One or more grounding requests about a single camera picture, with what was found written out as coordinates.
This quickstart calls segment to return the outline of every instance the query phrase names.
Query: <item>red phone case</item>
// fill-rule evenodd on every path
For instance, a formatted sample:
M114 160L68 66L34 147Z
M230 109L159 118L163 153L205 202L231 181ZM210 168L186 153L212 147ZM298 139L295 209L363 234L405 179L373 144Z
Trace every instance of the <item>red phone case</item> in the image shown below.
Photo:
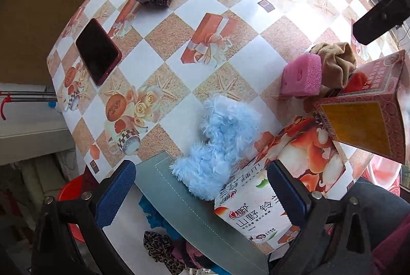
M102 85L105 80L107 79L107 77L109 76L109 74L112 72L112 70L114 70L114 68L116 67L116 65L118 63L120 63L121 58L122 58L122 53L120 51L120 49L116 46L116 44L111 40L111 38L108 36L108 34L105 32L105 30L103 29L103 27L101 26L101 24L97 21L97 19L92 18L90 20L90 22L94 22L98 25L98 27L100 28L101 32L107 37L107 39L111 42L113 48L117 51L117 57L115 58L115 60L112 62L112 64L108 67L107 71L104 73L104 75L102 75L102 77L99 80L94 79L93 75L89 72L89 74L91 75L91 78L93 79L94 83L96 85ZM77 40L75 41L75 46L77 47L77 50L79 52L79 55L81 57L81 59L84 61L84 65L87 67L87 64L85 63L85 60L81 54L81 50L79 49L79 47L77 46Z

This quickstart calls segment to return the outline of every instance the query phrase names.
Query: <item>phone screen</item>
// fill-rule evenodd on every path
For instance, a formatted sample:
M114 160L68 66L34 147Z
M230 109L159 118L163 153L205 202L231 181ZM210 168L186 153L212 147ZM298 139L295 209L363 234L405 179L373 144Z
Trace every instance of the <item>phone screen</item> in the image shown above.
M91 77L100 85L115 66L114 63L120 60L119 49L94 18L78 36L76 45Z

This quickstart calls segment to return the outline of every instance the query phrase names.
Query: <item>yellow panel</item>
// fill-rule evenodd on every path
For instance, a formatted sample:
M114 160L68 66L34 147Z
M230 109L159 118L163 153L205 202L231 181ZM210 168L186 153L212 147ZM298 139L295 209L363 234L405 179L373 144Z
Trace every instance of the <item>yellow panel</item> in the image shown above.
M390 155L390 145L377 101L322 105L341 142Z

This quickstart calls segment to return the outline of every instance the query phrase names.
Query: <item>pink sponge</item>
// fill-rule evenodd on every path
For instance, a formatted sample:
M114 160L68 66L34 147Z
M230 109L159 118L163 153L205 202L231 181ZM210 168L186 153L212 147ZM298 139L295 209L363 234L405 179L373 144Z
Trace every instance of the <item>pink sponge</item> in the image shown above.
M302 54L283 69L281 95L318 95L322 83L322 62L319 55Z

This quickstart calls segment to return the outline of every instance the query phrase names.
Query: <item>red hook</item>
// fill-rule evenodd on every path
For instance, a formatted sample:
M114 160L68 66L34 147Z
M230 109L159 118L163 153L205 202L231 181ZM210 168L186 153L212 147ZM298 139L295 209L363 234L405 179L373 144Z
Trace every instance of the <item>red hook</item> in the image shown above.
M5 103L11 103L12 102L12 98L10 97L10 93L7 95L7 97L5 97L4 99L3 99L3 101L1 102L1 105L0 105L0 115L1 115L1 117L2 117L2 119L3 120L6 120L6 117L4 116L4 114L3 114L3 106L4 106L4 104Z

